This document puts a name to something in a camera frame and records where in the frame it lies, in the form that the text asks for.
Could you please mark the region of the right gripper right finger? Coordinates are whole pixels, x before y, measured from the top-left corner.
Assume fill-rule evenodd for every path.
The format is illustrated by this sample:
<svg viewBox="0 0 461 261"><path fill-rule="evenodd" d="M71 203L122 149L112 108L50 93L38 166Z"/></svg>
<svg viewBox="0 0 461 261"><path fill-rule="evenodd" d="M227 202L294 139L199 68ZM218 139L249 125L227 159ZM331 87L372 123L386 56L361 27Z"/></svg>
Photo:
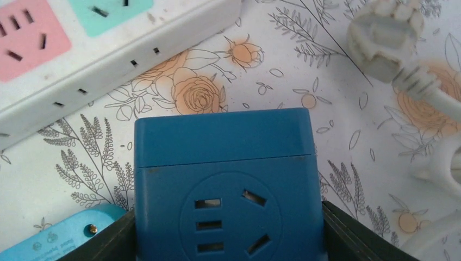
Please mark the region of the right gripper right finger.
<svg viewBox="0 0 461 261"><path fill-rule="evenodd" d="M330 201L322 201L330 261L418 261L387 242Z"/></svg>

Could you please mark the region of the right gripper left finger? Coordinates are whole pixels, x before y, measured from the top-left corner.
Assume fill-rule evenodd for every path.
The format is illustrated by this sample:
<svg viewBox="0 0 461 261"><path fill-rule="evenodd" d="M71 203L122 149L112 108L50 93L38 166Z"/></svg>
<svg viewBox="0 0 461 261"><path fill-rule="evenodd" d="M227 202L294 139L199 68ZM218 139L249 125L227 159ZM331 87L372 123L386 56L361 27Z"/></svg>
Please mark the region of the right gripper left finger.
<svg viewBox="0 0 461 261"><path fill-rule="evenodd" d="M101 260L136 261L136 230L133 210L59 259L59 261Z"/></svg>

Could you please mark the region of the dark blue cube socket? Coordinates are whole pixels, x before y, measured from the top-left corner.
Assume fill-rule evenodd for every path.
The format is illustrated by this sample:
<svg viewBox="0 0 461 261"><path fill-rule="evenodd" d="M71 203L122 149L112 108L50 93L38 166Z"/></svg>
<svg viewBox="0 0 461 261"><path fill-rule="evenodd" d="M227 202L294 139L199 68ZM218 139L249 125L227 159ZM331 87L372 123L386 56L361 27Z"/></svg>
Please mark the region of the dark blue cube socket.
<svg viewBox="0 0 461 261"><path fill-rule="evenodd" d="M134 127L138 260L326 260L306 108Z"/></svg>

